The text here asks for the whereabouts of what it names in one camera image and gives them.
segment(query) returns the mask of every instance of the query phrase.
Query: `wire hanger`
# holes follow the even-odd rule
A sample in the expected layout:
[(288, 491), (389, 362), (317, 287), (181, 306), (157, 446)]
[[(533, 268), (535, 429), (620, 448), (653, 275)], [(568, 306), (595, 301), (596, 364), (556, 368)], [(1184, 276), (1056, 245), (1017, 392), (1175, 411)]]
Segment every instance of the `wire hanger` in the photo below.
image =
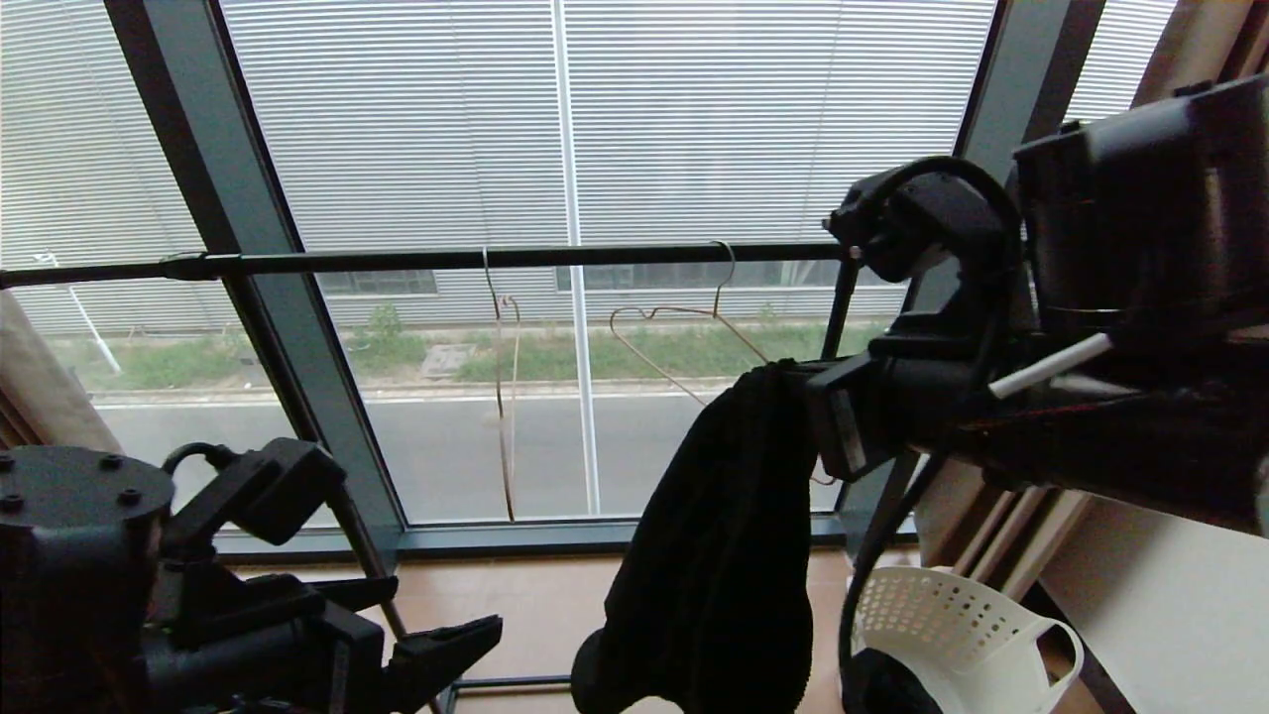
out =
[[(506, 502), (506, 519), (515, 523), (515, 506), (511, 484), (515, 481), (515, 388), (519, 383), (520, 373), (520, 304), (510, 294), (499, 297), (494, 289), (494, 275), (489, 269), (489, 246), (481, 247), (481, 257), (485, 260), (485, 284), (489, 285), (489, 295), (494, 301), (494, 401), (497, 403), (497, 453), (503, 464), (503, 498)], [(511, 351), (511, 408), (510, 417), (508, 410), (503, 407), (503, 307), (511, 307), (515, 311), (515, 346)]]
[(655, 363), (652, 363), (648, 359), (647, 354), (640, 351), (640, 349), (633, 344), (631, 344), (631, 341), (626, 339), (626, 336), (622, 335), (622, 332), (617, 331), (617, 316), (621, 315), (622, 312), (638, 312), (640, 317), (645, 320), (652, 320), (656, 318), (656, 316), (661, 312), (687, 312), (693, 315), (706, 315), (707, 317), (722, 322), (723, 326), (731, 330), (733, 335), (736, 335), (741, 341), (745, 342), (745, 346), (754, 350), (754, 354), (758, 354), (759, 359), (764, 364), (770, 363), (766, 354), (763, 354), (761, 349), (759, 349), (747, 336), (745, 336), (744, 332), (736, 328), (736, 325), (731, 323), (731, 321), (728, 321), (727, 317), (723, 317), (722, 313), (718, 312), (718, 304), (722, 301), (722, 288), (727, 287), (727, 283), (730, 283), (731, 278), (736, 274), (736, 252), (731, 249), (731, 245), (725, 240), (712, 240), (711, 242), (717, 242), (718, 245), (726, 247), (727, 255), (731, 256), (731, 269), (727, 270), (727, 276), (723, 278), (723, 280), (718, 283), (718, 287), (714, 289), (713, 309), (700, 309), (698, 307), (680, 307), (678, 304), (659, 304), (656, 307), (652, 307), (651, 309), (645, 309), (642, 307), (636, 307), (636, 306), (627, 306), (627, 307), (618, 307), (613, 309), (610, 315), (608, 315), (608, 328), (612, 330), (613, 336), (621, 340), (621, 342), (624, 344), (627, 349), (633, 351), (634, 355), (638, 356), (638, 359), (642, 360), (648, 368), (656, 370), (656, 374), (667, 379), (670, 384), (685, 392), (689, 397), (692, 397), (692, 399), (695, 399), (698, 403), (700, 403), (702, 407), (706, 405), (704, 399), (702, 399), (697, 393), (684, 387), (683, 383), (670, 377), (669, 373), (659, 368)]

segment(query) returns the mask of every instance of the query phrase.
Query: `white laundry basket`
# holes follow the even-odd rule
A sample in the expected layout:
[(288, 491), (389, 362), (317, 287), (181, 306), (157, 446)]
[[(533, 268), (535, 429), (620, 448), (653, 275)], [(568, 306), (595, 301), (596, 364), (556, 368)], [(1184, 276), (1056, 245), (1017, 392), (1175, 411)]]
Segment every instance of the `white laundry basket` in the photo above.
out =
[[(1075, 666), (1049, 685), (1036, 640), (1053, 626), (1071, 638)], [(1084, 666), (1084, 646), (1065, 623), (928, 568), (872, 573), (850, 652), (864, 648), (902, 662), (943, 714), (1048, 714)]]

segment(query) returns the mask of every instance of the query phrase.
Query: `lamp post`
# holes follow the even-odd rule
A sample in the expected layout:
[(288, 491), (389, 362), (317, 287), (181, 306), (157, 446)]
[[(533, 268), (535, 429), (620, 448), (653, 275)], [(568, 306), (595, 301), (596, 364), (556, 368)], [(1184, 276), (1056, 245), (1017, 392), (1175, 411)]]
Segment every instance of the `lamp post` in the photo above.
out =
[[(57, 255), (53, 255), (51, 250), (36, 254), (32, 259), (41, 265), (52, 265), (53, 268), (60, 266), (57, 263)], [(71, 302), (75, 303), (75, 308), (80, 311), (80, 316), (84, 317), (84, 321), (88, 323), (89, 331), (93, 332), (93, 340), (96, 341), (96, 347), (102, 350), (102, 356), (105, 356), (105, 361), (110, 365), (110, 370), (113, 370), (117, 375), (122, 374), (123, 368), (121, 368), (119, 361), (114, 359), (114, 353), (110, 351), (110, 345), (107, 344), (105, 340), (102, 339), (102, 334), (96, 331), (96, 325), (93, 323), (93, 317), (88, 316), (88, 309), (85, 309), (84, 303), (80, 302), (79, 294), (75, 294), (75, 288), (66, 285), (66, 292), (71, 293)]]

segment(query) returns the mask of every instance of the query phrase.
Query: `curtain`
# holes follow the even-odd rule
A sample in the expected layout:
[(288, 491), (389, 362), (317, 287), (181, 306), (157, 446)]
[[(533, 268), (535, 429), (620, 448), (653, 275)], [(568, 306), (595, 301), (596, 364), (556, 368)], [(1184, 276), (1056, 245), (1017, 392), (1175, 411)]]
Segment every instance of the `curtain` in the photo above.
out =
[(0, 290), (0, 449), (37, 444), (121, 450), (18, 299)]
[[(1264, 71), (1266, 48), (1269, 4), (1181, 0), (1164, 27), (1132, 105), (1167, 98), (1174, 89), (1203, 80), (1227, 81)], [(1018, 600), (1093, 502), (1091, 496), (1060, 490), (1009, 493), (986, 484), (977, 469), (949, 468), (916, 509), (921, 562), (950, 567)]]

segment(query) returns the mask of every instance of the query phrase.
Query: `asphalt road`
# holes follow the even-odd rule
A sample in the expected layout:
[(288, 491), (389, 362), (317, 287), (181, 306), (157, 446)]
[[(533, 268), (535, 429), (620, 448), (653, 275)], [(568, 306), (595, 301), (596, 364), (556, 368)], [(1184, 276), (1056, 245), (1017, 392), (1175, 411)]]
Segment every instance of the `asphalt road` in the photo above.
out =
[[(367, 410), (412, 523), (505, 519), (492, 399), (383, 402)], [(579, 399), (522, 398), (515, 410), (516, 516), (585, 516)], [(595, 399), (603, 515), (642, 512), (699, 412), (685, 396)], [(129, 457), (151, 464), (190, 441), (244, 450), (294, 436), (277, 405), (112, 407), (102, 416)], [(209, 478), (211, 471), (190, 459), (178, 473), (178, 501)], [(831, 507), (835, 490), (811, 488), (815, 507)], [(334, 523), (322, 512), (313, 525)]]

